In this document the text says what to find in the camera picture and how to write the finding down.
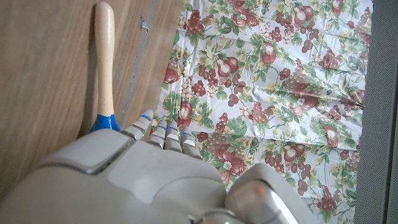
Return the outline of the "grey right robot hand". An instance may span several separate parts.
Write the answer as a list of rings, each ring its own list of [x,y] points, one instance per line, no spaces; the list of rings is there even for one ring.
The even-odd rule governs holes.
[[[2,223],[315,223],[273,169],[257,164],[230,189],[189,129],[145,111],[123,131],[100,129],[43,159],[1,202]]]

